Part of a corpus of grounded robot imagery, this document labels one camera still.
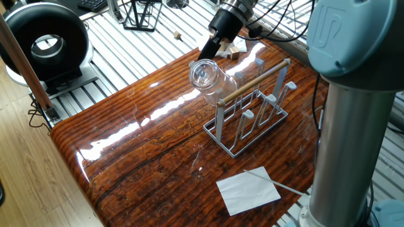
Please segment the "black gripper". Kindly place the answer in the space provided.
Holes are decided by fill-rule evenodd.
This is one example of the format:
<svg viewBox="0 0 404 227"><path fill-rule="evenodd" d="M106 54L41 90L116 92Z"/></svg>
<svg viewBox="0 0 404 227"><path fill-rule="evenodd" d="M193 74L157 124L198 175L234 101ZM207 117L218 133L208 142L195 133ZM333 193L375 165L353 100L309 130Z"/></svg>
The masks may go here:
<svg viewBox="0 0 404 227"><path fill-rule="evenodd" d="M233 42L243 25L243 22L231 12L219 9L208 25L209 31L213 33L213 37L207 40L198 60L213 59L221 47L220 42Z"/></svg>

